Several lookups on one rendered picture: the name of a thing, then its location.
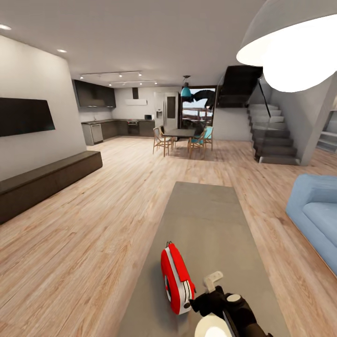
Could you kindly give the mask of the radio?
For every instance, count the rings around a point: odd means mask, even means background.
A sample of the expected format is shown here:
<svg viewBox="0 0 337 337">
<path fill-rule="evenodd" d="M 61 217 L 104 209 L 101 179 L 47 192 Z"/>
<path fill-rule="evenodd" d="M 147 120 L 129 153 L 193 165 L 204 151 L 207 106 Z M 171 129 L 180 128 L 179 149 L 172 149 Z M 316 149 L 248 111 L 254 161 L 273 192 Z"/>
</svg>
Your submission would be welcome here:
<svg viewBox="0 0 337 337">
<path fill-rule="evenodd" d="M 190 311 L 192 307 L 189 299 L 194 300 L 195 285 L 190 279 L 181 254 L 172 242 L 168 243 L 161 253 L 161 270 L 174 313 L 181 315 Z"/>
</svg>

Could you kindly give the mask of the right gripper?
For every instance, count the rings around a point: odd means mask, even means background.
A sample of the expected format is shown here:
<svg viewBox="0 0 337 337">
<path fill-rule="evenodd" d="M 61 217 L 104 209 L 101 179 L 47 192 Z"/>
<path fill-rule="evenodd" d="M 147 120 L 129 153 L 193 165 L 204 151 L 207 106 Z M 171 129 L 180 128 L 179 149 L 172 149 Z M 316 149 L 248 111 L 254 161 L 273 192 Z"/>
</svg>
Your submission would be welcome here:
<svg viewBox="0 0 337 337">
<path fill-rule="evenodd" d="M 203 317 L 207 316 L 212 312 L 218 316 L 215 310 L 215 301 L 220 294 L 224 295 L 224 292 L 221 286 L 215 286 L 215 288 L 216 291 L 214 291 L 213 293 L 209 294 L 204 293 L 198 296 L 195 300 L 189 299 L 189 302 L 194 312 L 199 311 Z"/>
</svg>

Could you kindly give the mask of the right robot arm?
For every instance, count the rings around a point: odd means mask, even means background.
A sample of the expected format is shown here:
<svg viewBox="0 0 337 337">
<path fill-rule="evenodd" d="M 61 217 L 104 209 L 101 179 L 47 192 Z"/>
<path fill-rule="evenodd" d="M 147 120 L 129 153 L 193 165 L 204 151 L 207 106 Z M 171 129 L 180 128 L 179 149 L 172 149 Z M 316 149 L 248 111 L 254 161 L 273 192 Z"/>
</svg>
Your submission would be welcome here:
<svg viewBox="0 0 337 337">
<path fill-rule="evenodd" d="M 232 334 L 232 337 L 274 337 L 266 335 L 245 299 L 241 295 L 224 294 L 221 286 L 213 284 L 223 278 L 223 274 L 217 271 L 203 279 L 205 293 L 195 300 L 189 299 L 194 312 L 200 312 L 205 317 L 210 313 L 222 318 Z"/>
</svg>

